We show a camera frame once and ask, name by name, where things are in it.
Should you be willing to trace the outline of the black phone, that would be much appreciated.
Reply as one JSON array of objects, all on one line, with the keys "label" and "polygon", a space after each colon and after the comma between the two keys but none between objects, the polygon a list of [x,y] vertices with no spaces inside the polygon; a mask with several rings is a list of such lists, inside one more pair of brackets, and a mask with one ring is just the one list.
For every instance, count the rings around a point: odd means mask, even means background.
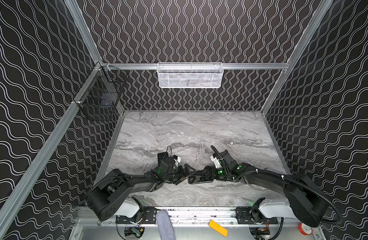
[{"label": "black phone", "polygon": [[205,183],[200,182],[201,173],[202,173],[202,171],[197,171],[194,175],[190,176],[188,178],[188,183],[190,185],[205,184]]}]

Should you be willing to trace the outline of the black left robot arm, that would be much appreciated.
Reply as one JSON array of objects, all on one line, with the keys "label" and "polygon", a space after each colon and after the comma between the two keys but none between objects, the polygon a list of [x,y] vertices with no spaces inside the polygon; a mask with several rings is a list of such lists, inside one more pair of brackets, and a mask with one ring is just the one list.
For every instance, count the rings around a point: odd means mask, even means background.
[{"label": "black left robot arm", "polygon": [[129,175],[114,169],[91,188],[86,202],[99,221],[112,217],[128,195],[154,192],[165,183],[178,185],[196,172],[188,164],[180,166],[179,157],[168,152],[159,153],[157,158],[157,167],[142,175]]}]

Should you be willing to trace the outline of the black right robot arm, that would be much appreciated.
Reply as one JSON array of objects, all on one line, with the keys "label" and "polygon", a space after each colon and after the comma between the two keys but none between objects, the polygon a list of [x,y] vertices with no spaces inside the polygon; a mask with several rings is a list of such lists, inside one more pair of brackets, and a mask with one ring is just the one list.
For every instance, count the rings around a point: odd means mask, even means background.
[{"label": "black right robot arm", "polygon": [[190,184],[222,182],[256,185],[277,192],[287,199],[290,212],[303,224],[318,227],[321,223],[337,225],[343,222],[338,207],[307,175],[284,175],[238,163],[228,151],[215,151],[214,166],[207,166],[189,176]]}]

